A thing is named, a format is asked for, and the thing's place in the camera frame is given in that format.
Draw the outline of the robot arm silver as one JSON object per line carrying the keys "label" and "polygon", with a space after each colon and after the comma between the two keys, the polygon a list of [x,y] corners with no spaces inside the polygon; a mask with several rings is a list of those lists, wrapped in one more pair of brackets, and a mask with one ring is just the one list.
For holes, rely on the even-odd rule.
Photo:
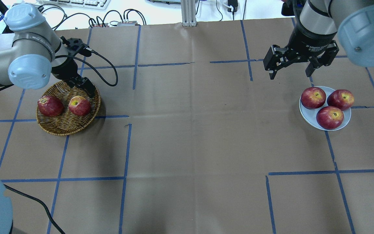
{"label": "robot arm silver", "polygon": [[288,44],[272,45],[264,58],[270,79],[302,62],[309,77],[329,66],[340,46],[353,64],[374,67],[374,0],[287,0],[281,14],[296,22]]}
{"label": "robot arm silver", "polygon": [[4,16],[14,32],[12,46],[0,51],[0,91],[10,86],[41,89],[53,75],[92,98],[95,87],[78,74],[76,55],[91,56],[81,39],[58,37],[36,7],[21,3]]}

